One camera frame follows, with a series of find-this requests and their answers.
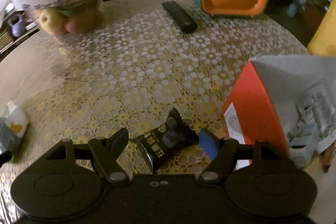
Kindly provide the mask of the purple kettlebell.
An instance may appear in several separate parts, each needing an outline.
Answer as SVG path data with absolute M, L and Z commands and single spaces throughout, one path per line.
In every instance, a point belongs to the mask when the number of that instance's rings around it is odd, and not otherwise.
M 18 38 L 26 32 L 25 21 L 22 14 L 14 14 L 9 18 L 8 25 L 11 28 L 13 37 Z

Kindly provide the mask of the red shoe box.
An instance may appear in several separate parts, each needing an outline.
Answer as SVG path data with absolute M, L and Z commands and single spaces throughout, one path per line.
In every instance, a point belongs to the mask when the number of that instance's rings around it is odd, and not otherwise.
M 252 57 L 222 108 L 230 137 L 242 144 L 268 141 L 290 157 L 286 136 L 297 122 L 295 101 L 315 84 L 324 84 L 335 104 L 335 58 Z

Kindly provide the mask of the black glossy snack packet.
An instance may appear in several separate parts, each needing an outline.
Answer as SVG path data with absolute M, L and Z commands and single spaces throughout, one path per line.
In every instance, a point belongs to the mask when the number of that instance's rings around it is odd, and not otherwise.
M 176 153 L 199 144 L 199 136 L 172 108 L 164 124 L 130 141 L 137 145 L 151 173 L 156 174 Z

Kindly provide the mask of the red apple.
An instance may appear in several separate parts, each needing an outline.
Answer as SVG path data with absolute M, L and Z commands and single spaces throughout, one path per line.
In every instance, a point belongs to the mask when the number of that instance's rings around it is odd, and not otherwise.
M 65 24 L 69 33 L 84 34 L 98 28 L 102 23 L 102 13 L 96 7 L 89 7 L 83 12 L 71 16 Z

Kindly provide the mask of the silver printed sachet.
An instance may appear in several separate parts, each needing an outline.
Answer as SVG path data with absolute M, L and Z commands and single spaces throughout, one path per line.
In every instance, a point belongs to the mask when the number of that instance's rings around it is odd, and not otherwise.
M 324 153 L 335 141 L 335 104 L 324 84 L 308 88 L 295 101 L 297 122 L 287 140 L 292 148 L 303 148 L 316 141 L 317 153 Z

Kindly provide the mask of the yellow apple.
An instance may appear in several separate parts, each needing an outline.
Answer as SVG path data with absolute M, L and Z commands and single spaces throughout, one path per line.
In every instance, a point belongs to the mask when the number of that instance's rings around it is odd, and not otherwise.
M 63 28 L 64 17 L 54 7 L 50 7 L 41 12 L 39 17 L 40 27 L 48 33 L 58 32 Z

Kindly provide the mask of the green white tissue pack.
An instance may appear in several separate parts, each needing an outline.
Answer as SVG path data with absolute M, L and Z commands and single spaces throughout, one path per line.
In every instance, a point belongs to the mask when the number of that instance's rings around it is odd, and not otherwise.
M 0 145 L 1 153 L 15 154 L 26 132 L 29 119 L 25 112 L 13 101 L 7 102 L 1 115 Z

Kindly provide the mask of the yellow giraffe chair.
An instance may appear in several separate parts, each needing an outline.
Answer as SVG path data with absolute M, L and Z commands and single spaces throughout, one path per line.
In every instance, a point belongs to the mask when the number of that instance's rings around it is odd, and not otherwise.
M 307 51 L 311 55 L 336 56 L 336 0 L 332 0 L 318 30 L 307 46 Z

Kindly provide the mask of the pink small roll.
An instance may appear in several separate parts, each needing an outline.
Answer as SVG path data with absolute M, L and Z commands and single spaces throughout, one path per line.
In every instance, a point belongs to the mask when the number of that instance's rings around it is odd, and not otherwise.
M 321 153 L 319 157 L 319 162 L 322 167 L 322 171 L 327 173 L 329 168 L 331 167 L 333 158 L 335 156 L 335 141 L 331 143 L 331 145 Z

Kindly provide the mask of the light blue small box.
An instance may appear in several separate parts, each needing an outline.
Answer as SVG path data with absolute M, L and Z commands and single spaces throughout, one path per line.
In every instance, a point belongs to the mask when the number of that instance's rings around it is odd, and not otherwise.
M 315 153 L 316 144 L 311 143 L 304 147 L 290 147 L 290 159 L 297 167 L 305 167 L 310 164 Z

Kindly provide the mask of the black remote control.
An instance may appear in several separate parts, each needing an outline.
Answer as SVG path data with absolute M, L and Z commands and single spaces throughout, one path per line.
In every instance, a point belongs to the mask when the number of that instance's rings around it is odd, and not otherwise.
M 198 28 L 195 20 L 177 2 L 163 2 L 162 6 L 184 34 L 192 34 Z

